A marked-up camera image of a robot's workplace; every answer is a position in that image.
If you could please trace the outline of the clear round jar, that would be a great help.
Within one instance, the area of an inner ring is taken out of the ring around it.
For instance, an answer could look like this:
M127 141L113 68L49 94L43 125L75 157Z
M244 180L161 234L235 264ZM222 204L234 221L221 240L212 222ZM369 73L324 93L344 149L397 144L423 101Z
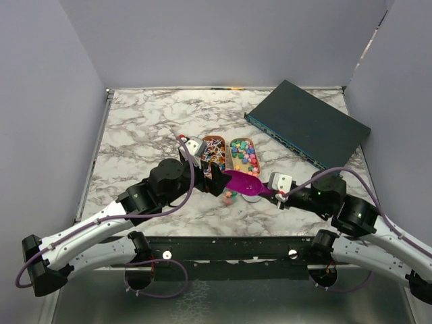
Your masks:
M238 193L233 190L225 189L221 195L221 201L225 206L233 205L238 198Z

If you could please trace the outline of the purple plastic scoop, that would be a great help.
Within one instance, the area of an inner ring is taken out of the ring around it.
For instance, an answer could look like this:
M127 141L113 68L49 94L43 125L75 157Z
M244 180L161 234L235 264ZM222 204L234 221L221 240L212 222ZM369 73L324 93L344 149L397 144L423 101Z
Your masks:
M231 177L226 185L229 190L247 196L273 196L273 191L268 189L258 177L236 170L226 170L223 174Z

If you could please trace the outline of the orange lollipop tray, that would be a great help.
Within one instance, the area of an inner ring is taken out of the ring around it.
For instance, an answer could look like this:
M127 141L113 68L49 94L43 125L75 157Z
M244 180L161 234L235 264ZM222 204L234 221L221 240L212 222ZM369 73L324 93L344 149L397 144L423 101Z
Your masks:
M226 167L225 139L218 135L208 135L202 138L207 145L201 160L207 163L216 163L221 171Z

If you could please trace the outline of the beige star candy tray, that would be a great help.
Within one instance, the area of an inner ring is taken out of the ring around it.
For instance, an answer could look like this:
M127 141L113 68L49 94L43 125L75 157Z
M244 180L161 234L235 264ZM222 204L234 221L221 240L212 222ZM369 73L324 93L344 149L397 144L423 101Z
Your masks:
M235 171L259 177L261 166L254 142L250 138L235 138L229 143L229 153Z

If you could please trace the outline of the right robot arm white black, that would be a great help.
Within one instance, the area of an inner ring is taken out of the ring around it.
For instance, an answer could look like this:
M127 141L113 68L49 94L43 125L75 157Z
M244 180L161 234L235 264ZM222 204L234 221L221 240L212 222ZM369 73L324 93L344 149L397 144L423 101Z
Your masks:
M333 229L322 229L313 238L314 262L358 265L399 282L430 304L431 247L391 221L370 188L371 202L348 194L338 175L342 170L318 171L301 185L273 172L259 194L278 209L294 207L330 220Z

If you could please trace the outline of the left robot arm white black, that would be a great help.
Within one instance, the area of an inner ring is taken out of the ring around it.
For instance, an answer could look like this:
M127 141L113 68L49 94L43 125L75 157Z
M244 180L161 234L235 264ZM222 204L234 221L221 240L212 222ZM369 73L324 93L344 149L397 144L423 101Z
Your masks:
M201 163L187 148L179 149L178 159L164 159L149 176L130 186L103 210L88 219L40 238L22 240L24 267L29 287L37 297L60 288L77 274L99 267L142 266L155 259L143 233L135 227L152 218L168 216L185 202L164 211L179 197L189 200L194 189L219 196L231 176L215 163Z

